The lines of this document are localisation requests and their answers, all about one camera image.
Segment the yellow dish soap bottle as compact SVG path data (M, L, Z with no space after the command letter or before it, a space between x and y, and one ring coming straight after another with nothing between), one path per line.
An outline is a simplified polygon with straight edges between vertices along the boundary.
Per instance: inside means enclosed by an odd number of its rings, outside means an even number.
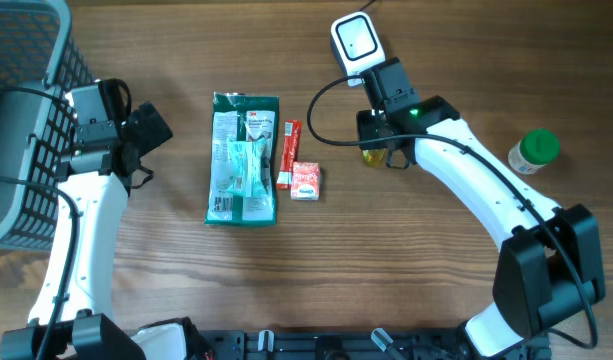
M362 151L362 159L365 165L378 168L387 158L387 149L371 149Z

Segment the red white snack packet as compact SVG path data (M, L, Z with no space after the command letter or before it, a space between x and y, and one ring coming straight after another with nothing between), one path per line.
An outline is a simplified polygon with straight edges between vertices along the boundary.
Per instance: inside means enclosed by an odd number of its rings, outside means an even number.
M285 122L282 157L276 181L278 190L288 190L291 187L293 164L297 159L301 131L301 121L288 120Z

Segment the small red white carton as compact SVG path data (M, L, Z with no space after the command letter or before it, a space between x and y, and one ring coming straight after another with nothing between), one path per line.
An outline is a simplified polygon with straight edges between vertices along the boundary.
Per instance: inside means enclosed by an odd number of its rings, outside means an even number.
M320 196L321 171L318 163L295 162L292 169L292 200L316 201Z

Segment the green foil packet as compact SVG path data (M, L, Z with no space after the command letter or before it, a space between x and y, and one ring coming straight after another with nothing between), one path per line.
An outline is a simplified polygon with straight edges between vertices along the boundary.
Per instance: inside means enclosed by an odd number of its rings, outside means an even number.
M214 94L207 225L276 223L273 163L278 124L276 96Z

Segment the green lid white jar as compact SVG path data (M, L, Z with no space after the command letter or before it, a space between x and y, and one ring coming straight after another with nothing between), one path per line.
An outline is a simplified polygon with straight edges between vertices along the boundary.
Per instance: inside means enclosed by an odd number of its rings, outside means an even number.
M518 141L508 153L511 168L520 174L534 174L560 154L559 138L545 128L535 129Z

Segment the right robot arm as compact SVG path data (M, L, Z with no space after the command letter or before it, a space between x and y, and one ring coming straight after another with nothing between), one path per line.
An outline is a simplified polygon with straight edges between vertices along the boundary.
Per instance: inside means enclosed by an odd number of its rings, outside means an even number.
M447 100L421 99L398 59L360 76L371 104L357 115L363 148L401 151L434 175L499 251L493 302L465 324L476 356L502 355L605 297L598 224L586 207L565 209L524 183Z

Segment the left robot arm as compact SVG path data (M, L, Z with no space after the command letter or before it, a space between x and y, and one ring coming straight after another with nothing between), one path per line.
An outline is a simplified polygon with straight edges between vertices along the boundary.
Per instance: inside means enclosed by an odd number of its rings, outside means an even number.
M112 272L119 224L142 156L172 132L155 107L132 106L120 79L66 93L75 140L59 155L58 218L43 288L25 327L3 334L3 359L202 359L209 345L189 318L150 324L129 335L112 320Z

